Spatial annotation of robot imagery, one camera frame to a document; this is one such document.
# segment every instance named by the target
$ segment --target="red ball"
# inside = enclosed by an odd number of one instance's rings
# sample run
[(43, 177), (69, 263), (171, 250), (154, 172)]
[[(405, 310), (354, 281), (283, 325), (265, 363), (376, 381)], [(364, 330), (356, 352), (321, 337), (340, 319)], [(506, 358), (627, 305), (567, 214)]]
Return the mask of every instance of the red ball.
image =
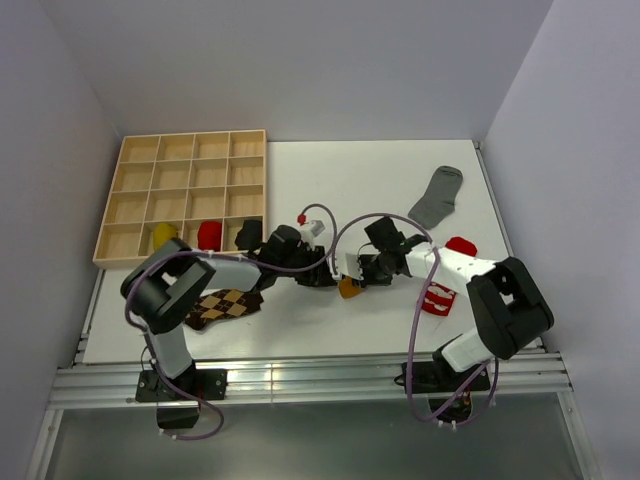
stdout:
[(200, 224), (198, 248), (214, 252), (219, 252), (222, 249), (222, 223), (209, 220)]

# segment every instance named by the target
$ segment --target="patterned cloth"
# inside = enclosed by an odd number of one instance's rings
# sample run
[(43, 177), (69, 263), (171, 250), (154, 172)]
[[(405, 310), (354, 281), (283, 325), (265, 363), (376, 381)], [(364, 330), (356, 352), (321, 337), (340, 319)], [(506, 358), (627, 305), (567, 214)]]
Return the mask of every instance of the patterned cloth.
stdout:
[(193, 306), (185, 323), (194, 330), (202, 330), (216, 320), (240, 318), (260, 310), (264, 301), (260, 293), (243, 293), (238, 290), (219, 290), (202, 297)]

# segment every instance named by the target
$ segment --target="sock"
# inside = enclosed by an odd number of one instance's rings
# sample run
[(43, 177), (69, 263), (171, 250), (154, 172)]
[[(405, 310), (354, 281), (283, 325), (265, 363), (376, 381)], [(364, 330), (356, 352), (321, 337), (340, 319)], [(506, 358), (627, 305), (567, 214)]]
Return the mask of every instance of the sock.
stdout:
[(460, 170), (446, 165), (438, 167), (431, 177), (427, 191), (409, 210), (409, 218), (427, 230), (432, 229), (443, 218), (454, 212), (460, 185), (462, 185)]

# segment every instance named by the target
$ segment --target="white table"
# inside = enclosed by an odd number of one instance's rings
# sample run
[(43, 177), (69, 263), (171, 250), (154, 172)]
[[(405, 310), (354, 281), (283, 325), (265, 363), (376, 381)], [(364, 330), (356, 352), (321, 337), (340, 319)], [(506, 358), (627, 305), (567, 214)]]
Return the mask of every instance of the white table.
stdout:
[[(321, 202), (341, 227), (369, 212), (406, 215), (424, 193), (440, 165), (464, 175), (456, 211), (432, 235), (438, 244), (462, 236), (478, 255), (502, 260), (502, 236), (478, 158), (469, 140), (375, 142), (276, 142), (269, 144), (268, 219), (272, 230), (294, 224), (300, 210)], [(309, 218), (328, 219), (322, 211)], [(357, 250), (367, 242), (367, 221), (345, 234), (338, 251)], [(398, 227), (411, 235), (411, 227)], [(330, 234), (318, 238), (329, 245)], [(144, 341), (123, 317), (119, 288), (130, 270), (108, 270), (94, 306), (85, 363), (134, 362)], [(299, 287), (279, 279), (263, 293), (262, 311), (245, 318), (216, 322), (204, 333), (184, 327), (196, 359), (263, 359), (406, 352), (413, 309), (422, 282), (396, 278), (390, 287), (371, 287), (343, 300), (337, 289)], [(473, 326), (469, 302), (458, 296), (451, 314), (440, 319), (422, 315), (417, 350), (433, 351)]]

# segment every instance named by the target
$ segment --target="gray sock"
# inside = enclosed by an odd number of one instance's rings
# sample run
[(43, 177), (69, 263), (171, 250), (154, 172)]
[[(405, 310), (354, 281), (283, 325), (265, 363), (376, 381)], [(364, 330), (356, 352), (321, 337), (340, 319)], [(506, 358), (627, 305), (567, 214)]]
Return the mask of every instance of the gray sock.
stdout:
[(431, 177), (427, 191), (409, 210), (409, 218), (427, 230), (438, 225), (455, 210), (455, 200), (462, 185), (462, 172), (443, 165)]

